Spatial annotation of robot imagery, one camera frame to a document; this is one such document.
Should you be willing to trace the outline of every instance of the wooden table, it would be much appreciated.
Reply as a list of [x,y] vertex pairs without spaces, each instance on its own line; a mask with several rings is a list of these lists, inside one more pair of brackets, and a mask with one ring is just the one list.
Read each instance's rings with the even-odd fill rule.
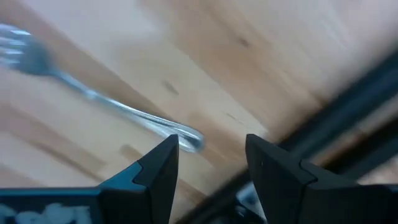
[[[397,12],[394,0],[0,1],[0,21],[75,78],[205,134],[202,153],[180,153],[172,220],[244,167],[247,133],[280,139],[392,51]],[[161,140],[50,77],[0,70],[0,187],[96,185]]]

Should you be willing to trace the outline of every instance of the wood grain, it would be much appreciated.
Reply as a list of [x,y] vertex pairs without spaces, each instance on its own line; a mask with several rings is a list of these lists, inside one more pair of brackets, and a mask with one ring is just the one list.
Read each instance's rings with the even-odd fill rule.
[[[397,12],[394,0],[0,1],[0,21],[83,83],[204,133],[202,153],[180,154],[172,220],[244,167],[247,133],[279,140],[393,51]],[[162,140],[50,77],[0,74],[0,187],[96,185]]]

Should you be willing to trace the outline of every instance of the metal fork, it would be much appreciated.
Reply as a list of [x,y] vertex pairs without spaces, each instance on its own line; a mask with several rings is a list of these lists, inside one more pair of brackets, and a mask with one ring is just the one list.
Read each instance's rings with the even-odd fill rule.
[[0,65],[26,74],[54,77],[88,99],[117,109],[129,119],[165,138],[178,134],[184,151],[198,152],[205,144],[204,136],[196,129],[131,108],[82,84],[59,70],[47,49],[30,33],[7,24],[0,24]]

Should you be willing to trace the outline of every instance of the white label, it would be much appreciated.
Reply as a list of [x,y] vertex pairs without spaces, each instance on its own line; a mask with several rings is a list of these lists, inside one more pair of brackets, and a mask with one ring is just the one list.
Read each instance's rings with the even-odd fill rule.
[[0,224],[6,218],[13,217],[17,224],[91,224],[90,208],[87,206],[64,207],[61,203],[52,203],[40,214],[33,211],[16,212],[7,205],[0,204]]

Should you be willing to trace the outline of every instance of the fork handle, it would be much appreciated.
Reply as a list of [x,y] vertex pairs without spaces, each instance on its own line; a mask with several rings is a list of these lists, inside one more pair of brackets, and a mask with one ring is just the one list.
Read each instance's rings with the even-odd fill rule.
[[70,74],[61,70],[56,70],[52,72],[52,75],[72,89],[79,91],[86,98],[94,101],[99,101],[105,106],[118,110],[121,114],[127,116],[130,120],[136,122],[137,124],[140,124],[141,126],[155,132],[162,137],[167,138],[171,134],[177,134],[180,147],[184,151],[199,152],[203,149],[203,146],[205,144],[205,138],[202,133],[197,131],[196,129],[131,108],[125,104],[118,102],[117,100],[98,93],[97,91],[84,85],[76,78],[73,78]]

